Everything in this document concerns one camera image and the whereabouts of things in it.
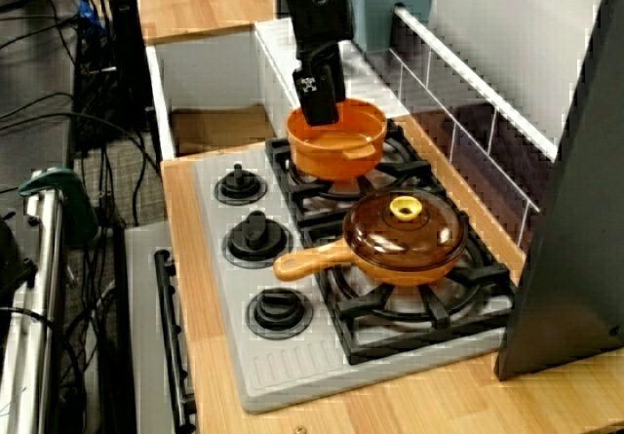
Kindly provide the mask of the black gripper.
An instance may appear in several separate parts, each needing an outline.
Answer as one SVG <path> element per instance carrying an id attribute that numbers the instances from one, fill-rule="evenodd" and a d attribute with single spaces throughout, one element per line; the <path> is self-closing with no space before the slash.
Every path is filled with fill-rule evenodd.
<path id="1" fill-rule="evenodd" d="M 336 103 L 346 99 L 338 43 L 299 40 L 295 56 L 298 66 L 293 71 L 293 80 L 306 123 L 309 126 L 335 124 Z"/>

